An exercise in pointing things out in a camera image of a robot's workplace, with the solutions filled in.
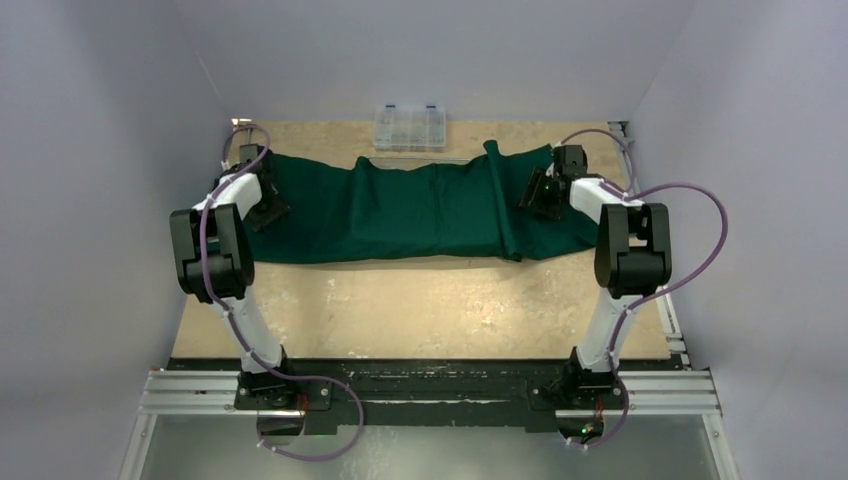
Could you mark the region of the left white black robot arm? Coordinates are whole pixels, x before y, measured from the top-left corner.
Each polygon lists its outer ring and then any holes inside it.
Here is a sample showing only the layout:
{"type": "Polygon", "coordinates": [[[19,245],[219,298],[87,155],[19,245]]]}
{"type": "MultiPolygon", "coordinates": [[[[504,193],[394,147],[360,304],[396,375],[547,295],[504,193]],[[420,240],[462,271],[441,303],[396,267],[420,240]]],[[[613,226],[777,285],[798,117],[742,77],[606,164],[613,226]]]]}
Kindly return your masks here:
{"type": "Polygon", "coordinates": [[[248,233],[263,232],[289,212],[273,185],[267,150],[247,144],[206,199],[169,218],[181,289],[220,316],[241,350],[239,394],[260,396],[275,409],[295,402],[298,382],[256,302],[248,233]]]}

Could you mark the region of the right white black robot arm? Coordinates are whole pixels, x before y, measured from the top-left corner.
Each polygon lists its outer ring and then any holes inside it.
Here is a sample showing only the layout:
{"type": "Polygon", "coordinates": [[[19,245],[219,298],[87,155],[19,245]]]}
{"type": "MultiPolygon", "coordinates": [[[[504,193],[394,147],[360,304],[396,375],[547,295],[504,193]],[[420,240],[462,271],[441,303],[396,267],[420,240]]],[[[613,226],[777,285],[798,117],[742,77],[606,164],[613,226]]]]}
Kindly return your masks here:
{"type": "Polygon", "coordinates": [[[560,220],[568,213],[597,226],[594,275],[599,297],[588,329],[565,366],[561,392],[576,407],[618,386],[620,350],[642,301],[672,273],[669,212],[632,199],[588,171],[584,149],[556,146],[552,162],[535,168],[519,202],[532,214],[560,220]]]}

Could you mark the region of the dark green surgical drape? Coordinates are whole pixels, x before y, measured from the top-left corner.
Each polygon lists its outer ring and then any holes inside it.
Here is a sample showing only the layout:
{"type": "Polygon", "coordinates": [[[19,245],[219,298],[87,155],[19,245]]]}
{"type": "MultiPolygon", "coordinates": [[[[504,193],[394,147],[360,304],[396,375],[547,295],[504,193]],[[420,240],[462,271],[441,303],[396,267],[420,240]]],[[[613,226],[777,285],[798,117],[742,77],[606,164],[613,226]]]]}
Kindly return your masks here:
{"type": "Polygon", "coordinates": [[[353,168],[273,153],[273,185],[290,213],[247,230],[254,259],[320,264],[438,255],[544,260],[594,248],[597,226],[566,212],[545,219],[520,208],[534,169],[553,160],[543,146],[512,155],[496,141],[462,165],[382,169],[360,157],[353,168]]]}

